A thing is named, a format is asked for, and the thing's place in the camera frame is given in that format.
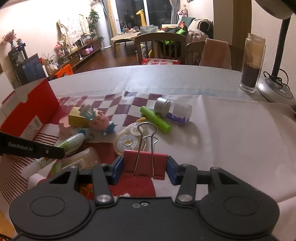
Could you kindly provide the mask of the wooden tv console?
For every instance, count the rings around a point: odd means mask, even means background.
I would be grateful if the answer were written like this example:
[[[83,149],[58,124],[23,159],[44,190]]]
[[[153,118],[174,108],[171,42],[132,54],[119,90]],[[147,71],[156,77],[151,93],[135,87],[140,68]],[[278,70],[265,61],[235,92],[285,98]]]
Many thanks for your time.
[[[71,66],[73,73],[82,64],[85,63],[92,55],[96,52],[100,52],[102,48],[102,43],[100,39],[95,39],[70,51],[69,55],[60,57],[57,59],[58,69],[53,73],[49,74],[48,80],[53,80],[58,78],[58,72],[65,68],[67,65]]]

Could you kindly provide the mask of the yellow giraffe toy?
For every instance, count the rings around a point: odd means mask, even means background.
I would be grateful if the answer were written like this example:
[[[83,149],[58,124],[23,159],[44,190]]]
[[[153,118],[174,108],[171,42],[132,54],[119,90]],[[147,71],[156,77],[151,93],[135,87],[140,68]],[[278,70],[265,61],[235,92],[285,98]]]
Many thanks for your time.
[[[144,10],[140,9],[139,11],[136,12],[136,15],[140,17],[141,26],[146,27],[147,23],[146,23],[146,20],[145,20]]]

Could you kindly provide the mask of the dark blue appliance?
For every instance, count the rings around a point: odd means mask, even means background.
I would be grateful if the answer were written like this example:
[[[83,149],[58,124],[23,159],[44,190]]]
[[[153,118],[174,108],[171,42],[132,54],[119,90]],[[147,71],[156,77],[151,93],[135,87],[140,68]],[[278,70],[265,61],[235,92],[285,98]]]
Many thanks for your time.
[[[18,64],[15,71],[21,85],[46,78],[37,53]]]

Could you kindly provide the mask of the pink pig toy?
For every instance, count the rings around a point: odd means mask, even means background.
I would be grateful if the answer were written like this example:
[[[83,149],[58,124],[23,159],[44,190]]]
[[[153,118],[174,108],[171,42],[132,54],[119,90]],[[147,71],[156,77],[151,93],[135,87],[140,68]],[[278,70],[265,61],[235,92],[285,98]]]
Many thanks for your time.
[[[109,118],[100,110],[94,110],[89,104],[81,105],[79,108],[80,115],[88,119],[89,126],[102,135],[112,133],[116,124],[109,120]]]

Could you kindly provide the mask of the clear plastic swab box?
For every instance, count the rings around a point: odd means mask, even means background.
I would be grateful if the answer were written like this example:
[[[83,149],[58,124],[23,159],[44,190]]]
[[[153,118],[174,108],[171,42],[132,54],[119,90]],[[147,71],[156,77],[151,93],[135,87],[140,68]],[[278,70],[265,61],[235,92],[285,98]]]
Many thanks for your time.
[[[63,160],[57,161],[50,171],[53,176],[71,166],[76,166],[79,170],[90,170],[93,166],[101,163],[97,151],[93,147],[86,148],[82,152],[76,153]]]

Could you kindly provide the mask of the orange gift box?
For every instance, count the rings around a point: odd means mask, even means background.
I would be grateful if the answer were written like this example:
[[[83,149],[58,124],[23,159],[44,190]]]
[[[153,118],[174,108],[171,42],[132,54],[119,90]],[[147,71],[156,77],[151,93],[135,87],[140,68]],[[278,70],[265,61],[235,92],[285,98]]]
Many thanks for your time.
[[[68,75],[73,75],[74,72],[70,64],[65,65],[64,67],[60,68],[55,74],[54,79],[61,78]]]

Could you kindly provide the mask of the glass jar dark liquid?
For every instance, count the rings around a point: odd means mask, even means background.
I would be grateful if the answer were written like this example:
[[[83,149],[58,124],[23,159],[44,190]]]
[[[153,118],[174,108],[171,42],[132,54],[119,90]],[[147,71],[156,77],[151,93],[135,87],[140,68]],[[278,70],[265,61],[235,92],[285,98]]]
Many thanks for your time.
[[[265,39],[248,33],[245,40],[239,86],[244,92],[254,93],[260,77],[265,54]]]

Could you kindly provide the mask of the oval coffee table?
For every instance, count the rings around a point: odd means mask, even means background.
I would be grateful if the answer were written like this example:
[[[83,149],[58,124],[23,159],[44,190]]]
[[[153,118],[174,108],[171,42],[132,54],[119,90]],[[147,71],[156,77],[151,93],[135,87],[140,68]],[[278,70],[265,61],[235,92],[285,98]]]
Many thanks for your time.
[[[138,32],[131,32],[131,33],[122,33],[118,34],[111,38],[113,43],[113,55],[116,57],[116,45],[120,43],[124,43],[126,45],[127,42],[134,42],[136,37],[140,35],[140,31]]]

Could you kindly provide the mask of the white green tube bottle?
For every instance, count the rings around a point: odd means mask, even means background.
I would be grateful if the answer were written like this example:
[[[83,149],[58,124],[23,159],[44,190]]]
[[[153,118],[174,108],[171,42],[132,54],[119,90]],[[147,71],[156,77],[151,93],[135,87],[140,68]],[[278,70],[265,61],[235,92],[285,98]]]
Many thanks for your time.
[[[66,156],[74,154],[79,147],[83,144],[85,135],[83,133],[77,133],[70,138],[67,138],[63,142],[55,144],[55,147],[62,148]]]

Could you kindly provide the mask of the wooden dining chair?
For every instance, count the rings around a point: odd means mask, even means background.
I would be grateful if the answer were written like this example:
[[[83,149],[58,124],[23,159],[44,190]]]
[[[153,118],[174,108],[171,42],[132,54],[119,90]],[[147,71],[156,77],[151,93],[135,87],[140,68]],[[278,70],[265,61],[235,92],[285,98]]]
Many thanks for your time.
[[[134,40],[140,65],[145,60],[175,60],[186,63],[186,37],[177,33],[146,33]]]

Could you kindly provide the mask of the clear jar with blue beads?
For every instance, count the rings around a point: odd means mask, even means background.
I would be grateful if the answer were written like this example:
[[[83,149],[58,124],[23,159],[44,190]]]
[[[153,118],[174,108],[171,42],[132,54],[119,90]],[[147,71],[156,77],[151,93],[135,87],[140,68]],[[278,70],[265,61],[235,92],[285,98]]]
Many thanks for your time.
[[[159,97],[154,105],[154,112],[163,118],[168,118],[179,125],[189,122],[192,114],[190,104],[181,103],[173,99]]]

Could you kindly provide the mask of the yellow small box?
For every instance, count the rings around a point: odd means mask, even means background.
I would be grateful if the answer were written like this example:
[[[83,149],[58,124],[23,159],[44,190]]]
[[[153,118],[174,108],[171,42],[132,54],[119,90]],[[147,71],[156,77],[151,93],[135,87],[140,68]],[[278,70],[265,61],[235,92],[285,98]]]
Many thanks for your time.
[[[79,107],[72,107],[68,115],[69,125],[76,128],[89,128],[89,121],[80,115]]]

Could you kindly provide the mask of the red binder clip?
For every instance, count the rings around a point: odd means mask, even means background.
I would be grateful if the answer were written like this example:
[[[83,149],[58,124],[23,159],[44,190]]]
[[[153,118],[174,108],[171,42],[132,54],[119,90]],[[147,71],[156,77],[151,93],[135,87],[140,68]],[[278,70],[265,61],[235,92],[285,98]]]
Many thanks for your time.
[[[154,128],[154,132],[150,135],[145,135],[141,129],[147,125]],[[154,123],[145,121],[138,124],[137,130],[140,133],[138,149],[123,152],[123,175],[164,180],[168,155],[154,151],[154,146],[158,142],[158,138],[155,137],[158,127]]]

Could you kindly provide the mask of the white plastic bag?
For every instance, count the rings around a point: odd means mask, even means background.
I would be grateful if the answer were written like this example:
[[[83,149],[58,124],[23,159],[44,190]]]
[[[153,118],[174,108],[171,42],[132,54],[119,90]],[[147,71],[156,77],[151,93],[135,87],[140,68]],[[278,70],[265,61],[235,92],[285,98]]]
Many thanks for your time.
[[[149,25],[149,26],[141,26],[140,27],[140,34],[147,34],[147,33],[157,33],[158,32],[158,26],[155,25]]]

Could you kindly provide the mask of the clear correction tape dispenser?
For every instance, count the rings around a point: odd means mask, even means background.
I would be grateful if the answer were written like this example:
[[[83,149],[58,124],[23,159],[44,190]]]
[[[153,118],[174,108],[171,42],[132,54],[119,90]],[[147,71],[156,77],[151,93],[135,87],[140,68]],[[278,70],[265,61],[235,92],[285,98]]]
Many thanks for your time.
[[[137,151],[139,149],[140,140],[142,136],[147,136],[148,130],[147,125],[140,126],[140,131],[137,127],[146,121],[145,117],[140,118],[119,132],[113,141],[113,148],[118,156],[123,156],[124,150]]]

